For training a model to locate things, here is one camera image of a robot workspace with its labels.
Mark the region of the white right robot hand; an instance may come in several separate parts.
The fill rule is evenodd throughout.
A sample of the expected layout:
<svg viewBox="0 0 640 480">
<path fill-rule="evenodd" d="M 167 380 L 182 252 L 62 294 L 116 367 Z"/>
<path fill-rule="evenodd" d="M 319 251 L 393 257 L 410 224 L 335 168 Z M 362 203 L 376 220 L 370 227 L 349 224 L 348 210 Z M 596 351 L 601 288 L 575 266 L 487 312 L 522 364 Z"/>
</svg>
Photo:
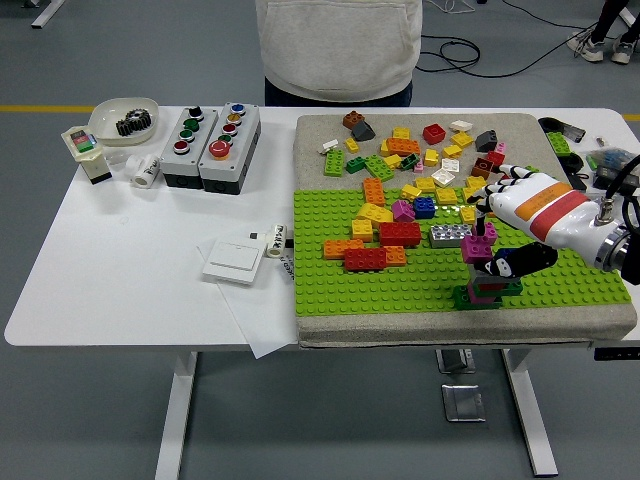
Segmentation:
<svg viewBox="0 0 640 480">
<path fill-rule="evenodd" d="M 476 206 L 476 232 L 484 233 L 484 217 L 492 212 L 533 241 L 475 263 L 476 270 L 519 278 L 553 266 L 561 249 L 574 251 L 590 267 L 603 266 L 605 242 L 624 231 L 619 220 L 598 220 L 600 206 L 595 201 L 545 173 L 507 164 L 499 170 L 503 179 L 468 198 Z"/>
</svg>

